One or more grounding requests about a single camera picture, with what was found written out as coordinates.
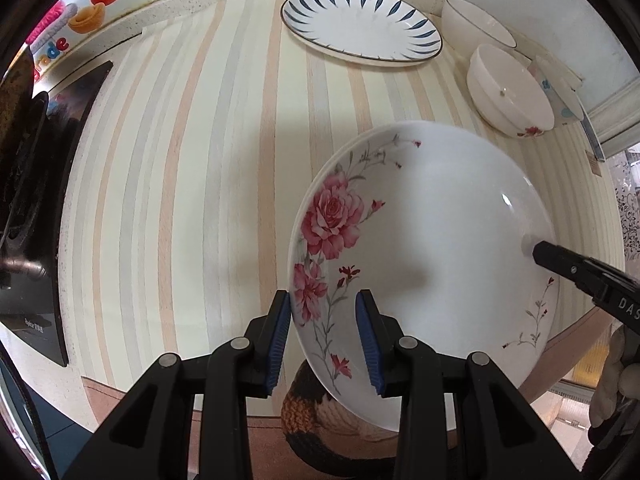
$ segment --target floor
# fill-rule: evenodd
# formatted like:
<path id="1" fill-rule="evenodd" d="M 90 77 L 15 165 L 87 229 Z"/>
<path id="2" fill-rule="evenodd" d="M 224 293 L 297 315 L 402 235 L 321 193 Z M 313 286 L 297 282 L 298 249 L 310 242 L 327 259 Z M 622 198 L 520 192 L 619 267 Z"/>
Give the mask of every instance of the floor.
<path id="1" fill-rule="evenodd" d="M 9 376 L 8 371 L 2 363 L 0 363 L 0 373 L 6 378 Z M 18 393 L 15 383 L 7 381 L 6 384 L 13 402 L 17 406 L 21 405 L 22 397 L 20 393 Z M 47 439 L 56 472 L 58 473 L 58 477 L 62 478 L 92 433 L 51 406 L 28 384 L 26 384 L 26 387 L 40 417 L 44 436 Z M 25 426 L 28 429 L 32 428 L 28 423 L 25 424 Z"/>
<path id="2" fill-rule="evenodd" d="M 581 469 L 593 447 L 587 436 L 591 426 L 589 405 L 547 392 L 532 406 L 574 465 Z"/>

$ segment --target countertop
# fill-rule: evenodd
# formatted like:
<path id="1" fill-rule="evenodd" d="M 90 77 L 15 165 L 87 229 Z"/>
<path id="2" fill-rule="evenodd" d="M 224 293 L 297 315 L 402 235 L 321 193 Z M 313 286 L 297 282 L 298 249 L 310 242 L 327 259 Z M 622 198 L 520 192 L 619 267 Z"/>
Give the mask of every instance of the countertop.
<path id="1" fill-rule="evenodd" d="M 290 230 L 313 176 L 345 142 L 393 121 L 484 137 L 529 177 L 559 244 L 624 268 L 614 187 L 579 123 L 507 138 L 476 113 L 447 44 L 412 68 L 344 63 L 293 39 L 282 2 L 220 1 L 122 50 L 82 134 L 63 212 L 60 295 L 75 374 L 126 391 L 165 351 L 189 358 L 241 335 L 287 287 Z M 551 336 L 592 307 L 562 280 Z M 293 331 L 278 390 L 250 413 L 279 414 L 303 359 Z M 47 400 L 76 419 L 66 395 Z M 86 398 L 77 403 L 85 416 Z"/>

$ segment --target stove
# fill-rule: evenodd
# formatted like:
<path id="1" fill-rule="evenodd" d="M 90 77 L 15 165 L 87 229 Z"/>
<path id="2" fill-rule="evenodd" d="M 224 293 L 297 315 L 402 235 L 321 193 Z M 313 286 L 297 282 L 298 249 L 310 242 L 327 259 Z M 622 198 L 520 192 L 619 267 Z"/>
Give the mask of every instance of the stove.
<path id="1" fill-rule="evenodd" d="M 106 62 L 52 96 L 31 101 L 10 168 L 1 170 L 0 321 L 25 343 L 66 366 L 58 294 L 60 221 L 71 165 Z"/>

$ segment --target screw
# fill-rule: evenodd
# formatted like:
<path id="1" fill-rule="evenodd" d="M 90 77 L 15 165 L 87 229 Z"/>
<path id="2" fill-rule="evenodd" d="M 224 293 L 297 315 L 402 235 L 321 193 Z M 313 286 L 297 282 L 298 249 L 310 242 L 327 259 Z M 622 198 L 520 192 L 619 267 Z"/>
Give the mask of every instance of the screw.
<path id="1" fill-rule="evenodd" d="M 169 366 L 173 366 L 178 362 L 178 356 L 176 354 L 167 353 L 162 354 L 158 359 L 158 364 L 162 368 L 168 368 Z"/>
<path id="2" fill-rule="evenodd" d="M 402 347 L 402 348 L 406 348 L 407 350 L 411 350 L 415 347 L 418 346 L 418 341 L 408 335 L 402 336 L 399 340 L 398 340 L 398 344 Z"/>
<path id="3" fill-rule="evenodd" d="M 249 346 L 250 342 L 245 337 L 236 337 L 231 340 L 231 348 L 235 350 L 244 350 Z"/>
<path id="4" fill-rule="evenodd" d="M 479 366 L 485 366 L 489 364 L 489 356 L 484 352 L 473 352 L 471 360 Z"/>

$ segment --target white plate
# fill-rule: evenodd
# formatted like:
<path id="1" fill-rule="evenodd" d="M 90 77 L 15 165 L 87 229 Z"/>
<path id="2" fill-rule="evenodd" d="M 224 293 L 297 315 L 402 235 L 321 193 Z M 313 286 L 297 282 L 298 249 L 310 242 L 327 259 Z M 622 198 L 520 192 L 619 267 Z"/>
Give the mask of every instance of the white plate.
<path id="1" fill-rule="evenodd" d="M 433 23 L 401 0 L 287 0 L 280 15 L 303 43 L 354 62 L 407 66 L 442 50 Z"/>
<path id="2" fill-rule="evenodd" d="M 533 261 L 555 241 L 540 197 L 501 150 L 465 130 L 407 121 L 371 130 L 322 168 L 289 247 L 294 322 L 309 364 L 341 404 L 398 430 L 400 399 L 371 386 L 354 314 L 380 311 L 437 352 L 491 356 L 519 386 L 538 360 L 558 279 Z M 447 405 L 449 428 L 454 427 Z"/>

